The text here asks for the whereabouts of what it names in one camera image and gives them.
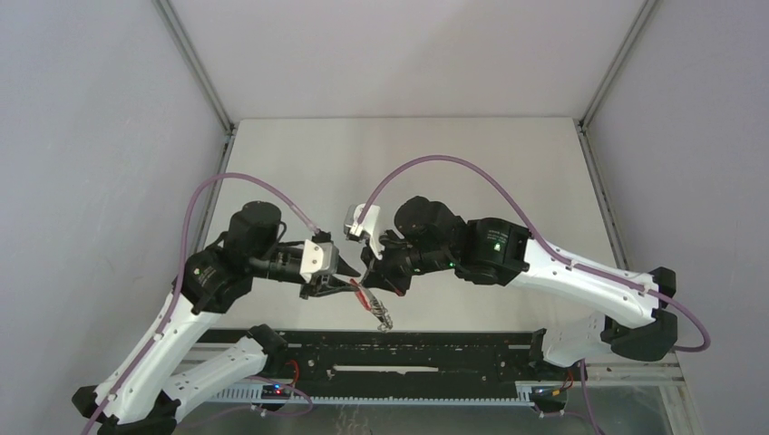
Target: gray wall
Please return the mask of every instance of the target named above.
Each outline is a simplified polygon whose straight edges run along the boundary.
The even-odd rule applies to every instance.
[[[664,1],[590,126],[634,266],[676,269],[713,335],[679,355],[708,434],[769,421],[767,18],[764,0]]]
[[[158,312],[222,131],[150,1],[3,2],[0,433],[79,433]]]

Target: gray floor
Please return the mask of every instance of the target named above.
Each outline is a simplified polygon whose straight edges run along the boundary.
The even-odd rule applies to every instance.
[[[590,398],[607,435],[669,434],[657,388],[592,388]],[[232,405],[204,404],[185,422],[205,419]],[[584,412],[579,388],[570,391],[568,411]],[[317,435],[591,435],[591,427],[574,417],[540,420],[522,407],[319,406],[307,415],[265,419],[249,411],[231,413],[178,435],[317,434]]]

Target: white table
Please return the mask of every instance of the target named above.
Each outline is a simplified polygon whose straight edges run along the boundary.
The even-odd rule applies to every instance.
[[[542,234],[569,251],[614,264],[579,139],[566,118],[246,120],[238,126],[227,171],[264,179],[331,231],[343,257],[363,272],[362,246],[344,240],[348,206],[366,201],[391,170],[426,154],[450,154],[492,174],[519,201]],[[376,201],[392,227],[407,199],[445,203],[465,220],[520,223],[501,196],[468,169],[430,162],[407,170]],[[241,180],[225,180],[208,243],[243,204],[267,200],[283,210],[284,240],[309,237],[279,199]],[[375,330],[378,322],[353,294],[301,300],[299,286],[254,280],[218,327],[266,323],[282,329]],[[533,331],[590,314],[587,307],[526,289],[477,286],[453,272],[417,276],[406,297],[377,291],[396,331]]]

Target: white tabletop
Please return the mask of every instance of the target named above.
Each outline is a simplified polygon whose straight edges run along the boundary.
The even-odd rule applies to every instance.
[[[246,120],[238,126],[227,171],[261,178],[331,231],[342,256],[363,272],[362,246],[344,240],[351,204],[366,201],[391,170],[426,154],[469,160],[495,177],[540,232],[571,252],[614,264],[599,205],[573,121],[566,118]],[[520,223],[502,197],[475,173],[447,162],[411,168],[376,201],[388,227],[397,208],[421,195],[465,220]],[[309,238],[279,199],[241,180],[225,180],[208,242],[227,229],[243,204],[281,207],[284,240]],[[406,297],[375,290],[396,331],[533,331],[590,314],[587,307],[523,288],[472,285],[453,272],[416,276]],[[283,329],[375,330],[378,322],[353,294],[302,300],[299,286],[255,279],[218,327],[269,324]]]

